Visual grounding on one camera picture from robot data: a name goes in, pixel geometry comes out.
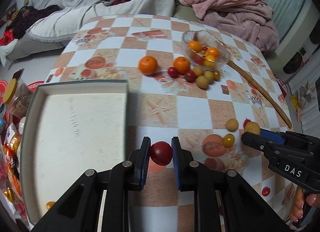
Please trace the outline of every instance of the red cloth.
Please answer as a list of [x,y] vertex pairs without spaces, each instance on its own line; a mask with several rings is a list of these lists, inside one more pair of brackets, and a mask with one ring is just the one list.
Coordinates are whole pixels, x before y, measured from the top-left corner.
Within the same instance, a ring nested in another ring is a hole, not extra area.
[[13,29],[10,29],[3,33],[4,36],[0,39],[0,45],[7,45],[14,40],[12,31]]

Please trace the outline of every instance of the snack package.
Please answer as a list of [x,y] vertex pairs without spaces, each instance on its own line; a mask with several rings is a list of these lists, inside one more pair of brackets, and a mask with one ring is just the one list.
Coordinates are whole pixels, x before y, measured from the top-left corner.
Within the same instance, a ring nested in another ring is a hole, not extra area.
[[23,202],[22,192],[21,192],[21,183],[17,179],[17,177],[13,174],[13,172],[10,171],[9,169],[8,169],[8,178],[9,178],[9,181],[11,183],[12,191],[15,193],[15,195],[18,197],[18,199],[21,202]]
[[9,169],[9,166],[7,164],[7,156],[4,153],[3,146],[0,142],[0,190],[10,202],[19,204],[21,203],[22,196],[17,196],[17,193],[19,193],[19,189],[16,193],[12,188],[8,173],[11,174],[12,171]]
[[16,153],[10,149],[7,145],[3,146],[4,155],[7,161],[7,167],[10,171],[14,172],[14,168],[16,167],[17,155]]
[[2,149],[2,143],[0,141],[0,190],[6,189],[8,187],[8,177],[6,170],[6,156]]
[[20,142],[21,135],[17,132],[15,125],[11,123],[7,128],[4,144],[14,152],[17,152]]
[[16,168],[19,174],[20,174],[20,155],[21,155],[21,143],[19,144],[19,147],[17,150],[17,162],[16,162]]

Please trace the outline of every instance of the pink blanket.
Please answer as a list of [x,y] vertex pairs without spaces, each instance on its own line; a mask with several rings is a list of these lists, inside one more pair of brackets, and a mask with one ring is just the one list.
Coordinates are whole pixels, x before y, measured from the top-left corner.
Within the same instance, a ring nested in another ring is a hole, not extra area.
[[273,10],[266,0],[179,0],[192,6],[196,16],[207,25],[236,35],[261,51],[279,46],[279,36],[271,21]]

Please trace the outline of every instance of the white tray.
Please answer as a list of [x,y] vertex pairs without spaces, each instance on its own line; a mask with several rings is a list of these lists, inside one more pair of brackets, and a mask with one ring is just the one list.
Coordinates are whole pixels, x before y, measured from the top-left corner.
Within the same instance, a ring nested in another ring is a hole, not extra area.
[[127,81],[84,80],[39,85],[21,144],[21,187],[36,224],[87,169],[125,160]]

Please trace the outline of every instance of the yellow jar lid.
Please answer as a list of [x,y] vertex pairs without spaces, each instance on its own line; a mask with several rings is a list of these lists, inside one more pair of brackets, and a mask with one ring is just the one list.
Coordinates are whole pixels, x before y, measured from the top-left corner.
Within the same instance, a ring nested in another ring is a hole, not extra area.
[[3,103],[9,104],[12,100],[14,94],[16,93],[18,87],[18,81],[16,79],[12,79],[7,85],[5,92],[3,94]]

